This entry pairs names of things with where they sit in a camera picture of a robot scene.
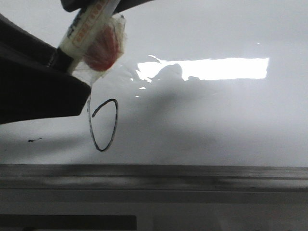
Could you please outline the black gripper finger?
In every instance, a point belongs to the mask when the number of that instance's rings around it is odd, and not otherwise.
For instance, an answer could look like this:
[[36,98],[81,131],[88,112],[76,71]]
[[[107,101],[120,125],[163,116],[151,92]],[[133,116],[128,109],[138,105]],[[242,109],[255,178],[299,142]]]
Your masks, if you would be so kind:
[[[117,13],[122,12],[150,1],[152,0],[121,0],[117,4],[115,11]],[[67,12],[73,12],[77,9],[84,8],[91,3],[94,3],[94,0],[61,0],[62,8]]]
[[48,67],[56,49],[0,17],[0,122],[77,116],[89,85]]

